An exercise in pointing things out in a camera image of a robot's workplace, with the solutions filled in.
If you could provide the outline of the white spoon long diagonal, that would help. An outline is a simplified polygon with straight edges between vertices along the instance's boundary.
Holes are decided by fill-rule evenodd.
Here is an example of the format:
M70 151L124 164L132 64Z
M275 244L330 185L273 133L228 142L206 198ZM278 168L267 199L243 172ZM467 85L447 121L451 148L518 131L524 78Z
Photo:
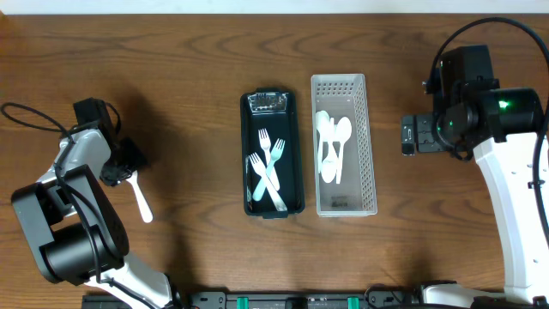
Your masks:
M338 152L338 165L336 169L336 184L341 183L342 175L342 164L344 158L344 146L345 143L350 139L352 135L353 127L351 121L348 117L343 117L340 119L335 128L335 139L339 143L339 152Z

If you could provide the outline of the clear plastic basket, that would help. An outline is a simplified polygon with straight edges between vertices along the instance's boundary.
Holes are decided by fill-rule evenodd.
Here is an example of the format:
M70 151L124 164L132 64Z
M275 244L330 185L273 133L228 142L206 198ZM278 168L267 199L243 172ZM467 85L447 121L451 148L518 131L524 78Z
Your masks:
M365 217L377 213L371 128L363 74L311 77L312 133L317 214L321 217ZM326 111L337 125L348 117L352 135L344 146L341 183L325 183L318 172L316 112Z

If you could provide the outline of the white spoon bowl down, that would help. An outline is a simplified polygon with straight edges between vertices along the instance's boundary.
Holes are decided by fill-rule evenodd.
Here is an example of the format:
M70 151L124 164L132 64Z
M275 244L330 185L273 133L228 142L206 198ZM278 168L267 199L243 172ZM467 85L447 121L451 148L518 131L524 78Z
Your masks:
M335 123L333 118L329 118L329 128L326 133L325 142L327 143L328 153L322 161L322 178L328 184L335 178L338 160L334 147Z

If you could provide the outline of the white spoon small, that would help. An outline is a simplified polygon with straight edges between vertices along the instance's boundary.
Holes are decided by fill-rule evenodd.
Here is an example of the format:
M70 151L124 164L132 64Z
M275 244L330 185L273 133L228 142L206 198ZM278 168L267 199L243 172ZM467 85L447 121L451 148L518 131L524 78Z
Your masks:
M327 135L326 130L329 128L329 114L326 111L316 112L316 128L319 134L317 145L317 164L318 172L322 171L323 161L323 143Z

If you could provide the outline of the mint green plastic fork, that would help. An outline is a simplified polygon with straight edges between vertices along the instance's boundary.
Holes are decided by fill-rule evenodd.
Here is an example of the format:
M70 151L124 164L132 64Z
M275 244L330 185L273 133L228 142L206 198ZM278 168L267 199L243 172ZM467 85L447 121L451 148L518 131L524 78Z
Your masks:
M280 189L280 184L278 183L278 178L273 175L273 171L275 170L274 168L275 163L282 156L284 145L285 145L285 141L283 139L278 139L276 141L271 151L271 160L266 168L266 174L268 176L268 180L277 191ZM260 185L257 185L256 189L253 192L252 198L257 202L260 201L262 199L263 192L264 192L264 189L260 190Z

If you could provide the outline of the white fork pointing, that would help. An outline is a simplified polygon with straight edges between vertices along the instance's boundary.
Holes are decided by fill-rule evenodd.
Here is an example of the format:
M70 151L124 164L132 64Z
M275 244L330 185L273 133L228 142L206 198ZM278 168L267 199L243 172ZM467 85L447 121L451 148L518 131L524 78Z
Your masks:
M267 166L264 165L264 163L262 162L262 160L260 159L257 153L252 153L249 156L249 158L250 158L250 163L253 167L254 172L261 177L261 180L265 184L265 187L271 197L271 200L274 203L275 208L278 211L283 211L283 212L287 211L287 206L282 200L280 194L268 180L268 176L266 174Z

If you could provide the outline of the black plastic basket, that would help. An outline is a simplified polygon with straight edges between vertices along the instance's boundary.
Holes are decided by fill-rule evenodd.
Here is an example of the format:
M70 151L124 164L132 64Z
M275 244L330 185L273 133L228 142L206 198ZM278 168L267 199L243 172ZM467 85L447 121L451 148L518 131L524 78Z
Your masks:
M286 218L305 207L297 104L293 93L259 88L240 98L244 211Z

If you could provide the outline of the white fork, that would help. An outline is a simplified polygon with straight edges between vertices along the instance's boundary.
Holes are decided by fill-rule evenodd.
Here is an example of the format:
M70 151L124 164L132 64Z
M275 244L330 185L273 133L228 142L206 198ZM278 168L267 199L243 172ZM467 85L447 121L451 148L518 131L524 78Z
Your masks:
M265 154L266 164L268 165L271 161L271 153L270 153L271 140L270 140L270 137L268 135L268 131L266 129L260 129L258 131L258 137L259 137L259 142L260 142L261 149L263 150L263 152ZM272 171L269 174L269 177L270 177L275 189L279 190L280 189L280 182L278 180L278 175L275 171L275 168L272 169Z

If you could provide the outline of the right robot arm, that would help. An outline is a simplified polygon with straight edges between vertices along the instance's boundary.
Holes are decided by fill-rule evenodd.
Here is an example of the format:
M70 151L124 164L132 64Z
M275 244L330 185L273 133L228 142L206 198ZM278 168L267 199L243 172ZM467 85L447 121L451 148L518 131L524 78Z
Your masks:
M548 306L548 142L531 88L475 89L442 97L431 113L401 120L402 152L475 160L490 193L504 255L504 290L437 283L420 303L479 308Z

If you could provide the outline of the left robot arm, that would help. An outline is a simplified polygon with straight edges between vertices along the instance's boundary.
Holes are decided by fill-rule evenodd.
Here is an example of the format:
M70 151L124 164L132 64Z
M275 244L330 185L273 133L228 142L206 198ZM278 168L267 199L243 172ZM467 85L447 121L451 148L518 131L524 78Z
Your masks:
M130 252L124 226L99 178L112 156L98 129L59 143L59 153L35 183L11 196L41 275L49 282L100 288L132 308L181 308L167 275Z

